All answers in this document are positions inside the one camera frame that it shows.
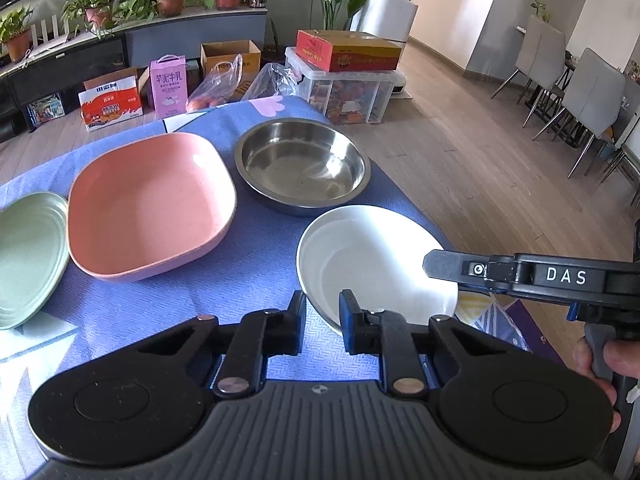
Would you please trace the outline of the person's right hand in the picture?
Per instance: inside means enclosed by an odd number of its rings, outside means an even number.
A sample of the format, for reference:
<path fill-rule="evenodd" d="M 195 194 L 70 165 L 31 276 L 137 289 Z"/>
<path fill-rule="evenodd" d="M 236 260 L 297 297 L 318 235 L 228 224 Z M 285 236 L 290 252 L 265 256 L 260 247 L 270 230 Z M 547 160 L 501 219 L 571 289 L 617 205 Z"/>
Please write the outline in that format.
<path fill-rule="evenodd" d="M 573 356 L 576 372 L 592 379 L 602 388 L 608 396 L 608 400 L 614 404 L 617 400 L 615 388 L 609 382 L 597 378 L 592 372 L 592 351 L 585 337 L 576 342 Z M 614 373 L 640 379 L 640 346 L 638 341 L 610 340 L 603 348 L 603 359 Z"/>

